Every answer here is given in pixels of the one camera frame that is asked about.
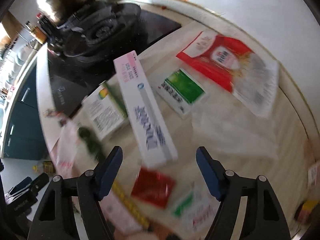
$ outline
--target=cabinet door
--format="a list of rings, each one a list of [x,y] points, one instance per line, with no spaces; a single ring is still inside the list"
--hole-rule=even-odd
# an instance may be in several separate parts
[[[40,160],[48,154],[45,142],[8,135],[4,144],[4,157]]]
[[[38,108],[36,93],[36,66],[33,68],[25,84],[23,85],[18,96],[18,101],[33,108]]]
[[[38,109],[16,102],[7,136],[44,141]]]

